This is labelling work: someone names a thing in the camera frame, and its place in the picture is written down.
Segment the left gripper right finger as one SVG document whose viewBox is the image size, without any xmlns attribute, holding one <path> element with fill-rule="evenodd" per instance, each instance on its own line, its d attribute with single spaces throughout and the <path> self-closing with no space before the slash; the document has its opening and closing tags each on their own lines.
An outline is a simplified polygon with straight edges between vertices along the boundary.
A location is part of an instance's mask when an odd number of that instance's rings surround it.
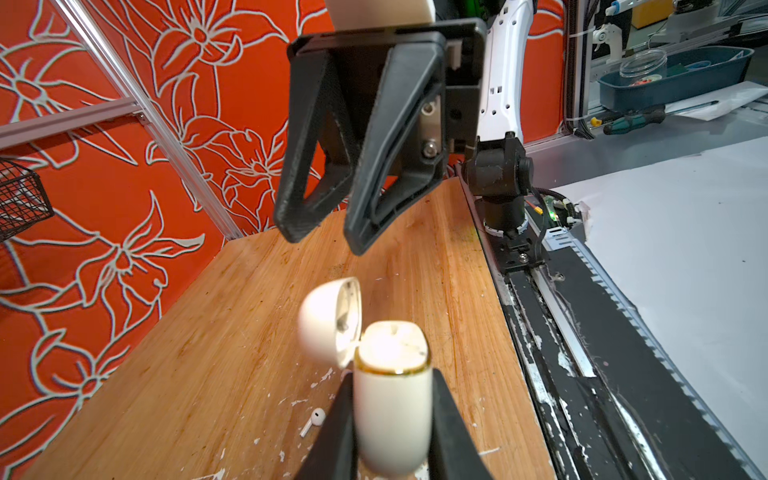
<svg viewBox="0 0 768 480">
<path fill-rule="evenodd" d="M 430 478 L 492 479 L 442 372 L 435 368 L 432 377 L 432 427 L 428 452 Z"/>
</svg>

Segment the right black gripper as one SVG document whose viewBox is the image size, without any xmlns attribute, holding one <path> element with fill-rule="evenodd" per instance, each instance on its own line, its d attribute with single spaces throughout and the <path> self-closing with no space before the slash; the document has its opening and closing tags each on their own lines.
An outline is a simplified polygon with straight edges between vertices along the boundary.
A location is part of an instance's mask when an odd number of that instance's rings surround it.
<svg viewBox="0 0 768 480">
<path fill-rule="evenodd" d="M 475 141 L 486 28 L 477 19 L 304 35 L 288 48 L 289 131 L 274 221 L 298 243 L 350 193 L 363 255 Z"/>
</svg>

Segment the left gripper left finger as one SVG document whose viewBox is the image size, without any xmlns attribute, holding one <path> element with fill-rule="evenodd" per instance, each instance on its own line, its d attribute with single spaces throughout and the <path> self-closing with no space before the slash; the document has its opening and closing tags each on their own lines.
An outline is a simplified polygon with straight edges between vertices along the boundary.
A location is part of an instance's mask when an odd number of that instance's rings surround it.
<svg viewBox="0 0 768 480">
<path fill-rule="evenodd" d="M 358 478 L 354 428 L 353 375 L 344 376 L 312 449 L 294 478 L 350 480 Z"/>
</svg>

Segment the white wireless earbud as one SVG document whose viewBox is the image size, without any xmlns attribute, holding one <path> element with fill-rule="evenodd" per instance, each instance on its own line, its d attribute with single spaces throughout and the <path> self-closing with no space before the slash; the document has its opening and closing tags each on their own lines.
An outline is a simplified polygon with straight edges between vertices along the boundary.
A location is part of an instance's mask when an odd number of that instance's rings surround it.
<svg viewBox="0 0 768 480">
<path fill-rule="evenodd" d="M 308 420 L 300 430 L 300 437 L 305 438 L 313 427 L 321 427 L 326 419 L 326 412 L 322 408 L 315 408 Z"/>
</svg>

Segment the white earbud charging case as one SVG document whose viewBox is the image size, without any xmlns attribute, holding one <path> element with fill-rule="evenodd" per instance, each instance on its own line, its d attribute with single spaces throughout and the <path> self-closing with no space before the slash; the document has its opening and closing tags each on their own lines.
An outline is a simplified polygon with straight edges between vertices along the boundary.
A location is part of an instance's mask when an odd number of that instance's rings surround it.
<svg viewBox="0 0 768 480">
<path fill-rule="evenodd" d="M 354 428 L 366 466 L 386 477 L 416 471 L 432 431 L 433 367 L 422 329 L 404 320 L 365 326 L 360 282 L 348 277 L 305 297 L 298 338 L 310 358 L 352 369 Z"/>
</svg>

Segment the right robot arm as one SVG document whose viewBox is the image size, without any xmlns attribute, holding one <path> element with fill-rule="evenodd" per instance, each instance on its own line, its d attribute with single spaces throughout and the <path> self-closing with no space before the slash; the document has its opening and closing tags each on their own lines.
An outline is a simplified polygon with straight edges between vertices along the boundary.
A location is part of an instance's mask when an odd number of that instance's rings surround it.
<svg viewBox="0 0 768 480">
<path fill-rule="evenodd" d="M 344 206 L 361 255 L 443 180 L 492 205 L 490 226 L 524 221 L 533 192 L 520 118 L 533 1 L 330 1 L 328 33 L 287 51 L 289 132 L 274 221 L 296 243 Z"/>
</svg>

